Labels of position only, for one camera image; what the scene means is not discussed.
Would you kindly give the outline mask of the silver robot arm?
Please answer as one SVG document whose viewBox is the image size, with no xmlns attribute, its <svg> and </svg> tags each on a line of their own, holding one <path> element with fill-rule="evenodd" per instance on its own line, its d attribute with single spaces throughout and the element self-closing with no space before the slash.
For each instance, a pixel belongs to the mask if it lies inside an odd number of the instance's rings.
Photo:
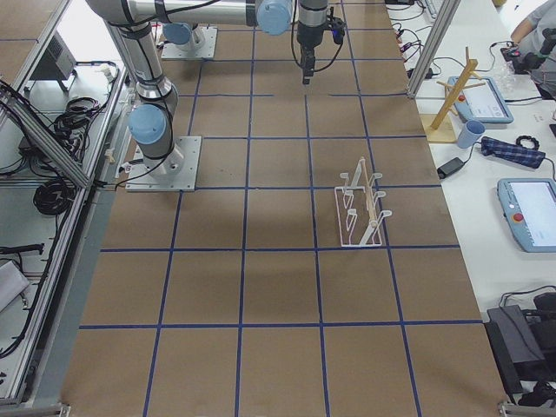
<svg viewBox="0 0 556 417">
<path fill-rule="evenodd" d="M 162 33 L 169 43 L 180 48 L 198 49 L 205 44 L 203 29 L 198 24 L 165 23 Z"/>
<path fill-rule="evenodd" d="M 148 174 L 162 178 L 179 172 L 185 157 L 173 133 L 177 89 L 162 69 L 152 22 L 245 25 L 272 36 L 295 30 L 290 42 L 300 46 L 296 64 L 303 83 L 318 72 L 315 50 L 324 34 L 342 46 L 346 29 L 326 1 L 90 1 L 88 6 L 116 30 L 118 50 L 129 59 L 140 99 L 129 117 L 129 130 Z"/>
</svg>

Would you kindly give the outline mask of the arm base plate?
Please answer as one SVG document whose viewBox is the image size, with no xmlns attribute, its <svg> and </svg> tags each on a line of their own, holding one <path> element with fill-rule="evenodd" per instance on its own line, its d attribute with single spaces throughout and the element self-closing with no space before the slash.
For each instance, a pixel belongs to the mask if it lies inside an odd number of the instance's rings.
<svg viewBox="0 0 556 417">
<path fill-rule="evenodd" d="M 194 191 L 201 154 L 200 136 L 179 136 L 173 152 L 154 171 L 154 160 L 147 159 L 132 166 L 132 179 L 124 183 L 130 192 Z"/>
<path fill-rule="evenodd" d="M 218 29 L 213 26 L 197 26 L 189 31 L 187 43 L 172 43 L 178 36 L 170 36 L 162 48 L 162 60 L 197 61 L 212 60 Z"/>
</svg>

